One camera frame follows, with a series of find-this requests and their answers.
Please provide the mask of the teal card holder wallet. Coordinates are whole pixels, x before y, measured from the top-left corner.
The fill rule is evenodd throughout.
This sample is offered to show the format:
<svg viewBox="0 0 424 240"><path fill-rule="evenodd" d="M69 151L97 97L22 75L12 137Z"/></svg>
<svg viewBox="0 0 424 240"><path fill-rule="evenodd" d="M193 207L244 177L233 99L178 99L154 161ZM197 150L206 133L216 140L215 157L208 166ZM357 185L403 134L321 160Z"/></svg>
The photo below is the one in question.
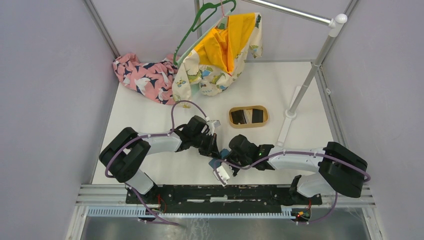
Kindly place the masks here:
<svg viewBox="0 0 424 240"><path fill-rule="evenodd" d="M219 160L224 160L225 157L230 153L230 151L226 148L222 149L219 153L219 157L214 157L213 159L211 159L209 161L209 166L213 169L217 169L218 167L220 167L222 165L222 162L220 162Z"/></svg>

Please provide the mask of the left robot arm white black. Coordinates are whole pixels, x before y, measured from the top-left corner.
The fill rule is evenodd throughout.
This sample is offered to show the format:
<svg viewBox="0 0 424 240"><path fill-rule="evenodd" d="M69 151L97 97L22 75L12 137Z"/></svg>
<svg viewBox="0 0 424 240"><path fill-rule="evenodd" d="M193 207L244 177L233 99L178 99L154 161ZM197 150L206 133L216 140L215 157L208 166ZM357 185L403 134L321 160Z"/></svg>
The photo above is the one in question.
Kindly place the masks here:
<svg viewBox="0 0 424 240"><path fill-rule="evenodd" d="M124 128L99 154L99 161L106 168L106 175L125 183L138 192L145 204L157 198L157 185L140 166L148 155L177 153L196 148L201 156L219 158L215 129L219 120L207 120L193 116L187 124L179 125L170 132L139 134L131 127Z"/></svg>

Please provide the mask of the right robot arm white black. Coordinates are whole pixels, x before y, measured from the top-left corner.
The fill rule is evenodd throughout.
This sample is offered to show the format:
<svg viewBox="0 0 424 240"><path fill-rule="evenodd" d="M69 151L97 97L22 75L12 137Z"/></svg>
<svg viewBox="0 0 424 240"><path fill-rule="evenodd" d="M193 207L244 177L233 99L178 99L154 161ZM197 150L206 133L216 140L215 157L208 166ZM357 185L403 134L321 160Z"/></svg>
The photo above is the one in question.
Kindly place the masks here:
<svg viewBox="0 0 424 240"><path fill-rule="evenodd" d="M235 136L224 157L236 175L242 169L299 170L300 175L289 189L289 199L302 204L317 194L336 192L349 198L359 198L365 182L370 180L368 163L338 142L309 149L283 148L273 144L256 145L244 135Z"/></svg>

